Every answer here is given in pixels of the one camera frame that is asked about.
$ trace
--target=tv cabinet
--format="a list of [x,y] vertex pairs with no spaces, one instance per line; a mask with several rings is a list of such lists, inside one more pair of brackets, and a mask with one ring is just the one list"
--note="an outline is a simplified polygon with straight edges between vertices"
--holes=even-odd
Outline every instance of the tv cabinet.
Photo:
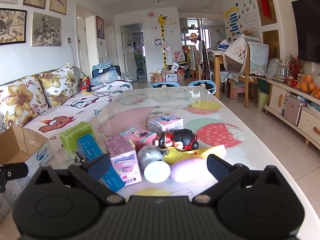
[[285,83],[278,83],[271,79],[268,79],[268,83],[270,83],[270,93],[268,104],[265,105],[265,114],[270,112],[287,125],[295,129],[305,138],[306,146],[308,146],[308,144],[311,142],[318,149],[320,149],[320,116],[314,114],[306,106],[303,106],[299,123],[298,125],[294,125],[281,115],[288,91],[300,95],[318,105],[320,105],[320,100],[302,91],[289,87]]

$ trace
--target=sofa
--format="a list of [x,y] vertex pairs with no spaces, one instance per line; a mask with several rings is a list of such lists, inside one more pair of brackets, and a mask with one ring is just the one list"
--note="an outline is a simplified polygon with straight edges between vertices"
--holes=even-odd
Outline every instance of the sofa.
[[[93,95],[83,94],[79,82],[84,76],[67,65],[0,85],[0,133],[12,125],[34,130],[48,138],[56,155],[62,150],[61,132],[90,122],[123,91],[133,89],[130,82],[117,80],[94,87]],[[53,167],[71,161],[65,153],[55,158]]]

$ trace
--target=doorway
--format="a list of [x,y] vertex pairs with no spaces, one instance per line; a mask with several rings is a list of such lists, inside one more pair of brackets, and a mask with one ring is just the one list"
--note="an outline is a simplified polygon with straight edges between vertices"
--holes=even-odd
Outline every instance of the doorway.
[[88,55],[86,18],[92,16],[92,13],[89,13],[84,8],[76,6],[76,34],[79,67],[89,77],[91,77],[92,74]]
[[126,71],[130,72],[133,81],[147,82],[142,23],[122,26],[122,43]]

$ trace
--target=tile floor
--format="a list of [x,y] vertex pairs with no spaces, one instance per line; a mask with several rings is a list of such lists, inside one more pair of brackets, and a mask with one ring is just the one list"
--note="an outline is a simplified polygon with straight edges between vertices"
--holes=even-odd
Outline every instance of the tile floor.
[[[179,82],[187,86],[192,79]],[[149,88],[150,82],[134,83],[135,89]],[[225,94],[220,101],[244,122],[278,158],[303,190],[320,217],[320,151],[313,144],[304,145],[305,138],[273,114],[258,110],[258,102],[250,100],[244,107],[244,94],[230,100]]]

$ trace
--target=tv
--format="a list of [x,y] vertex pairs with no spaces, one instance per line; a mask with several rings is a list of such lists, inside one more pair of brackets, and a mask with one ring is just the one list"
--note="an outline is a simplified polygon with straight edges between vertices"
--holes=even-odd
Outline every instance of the tv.
[[298,0],[292,2],[292,7],[299,59],[320,63],[320,0]]

